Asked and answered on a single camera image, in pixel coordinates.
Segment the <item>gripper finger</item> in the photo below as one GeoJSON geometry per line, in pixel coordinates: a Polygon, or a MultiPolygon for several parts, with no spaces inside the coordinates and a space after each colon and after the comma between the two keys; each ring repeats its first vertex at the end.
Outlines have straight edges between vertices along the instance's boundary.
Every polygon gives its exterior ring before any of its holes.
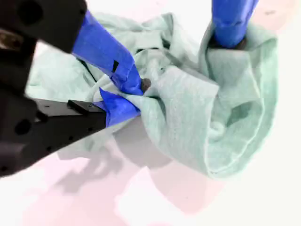
{"type": "Polygon", "coordinates": [[[257,4],[258,0],[212,0],[213,39],[218,47],[241,45],[257,4]]]}
{"type": "Polygon", "coordinates": [[[49,154],[103,129],[134,118],[140,110],[127,99],[99,90],[102,100],[57,102],[36,99],[38,111],[24,164],[31,166],[49,154]]]}
{"type": "Polygon", "coordinates": [[[18,0],[15,9],[26,34],[99,68],[120,91],[143,94],[131,53],[95,19],[84,0],[18,0]]]}

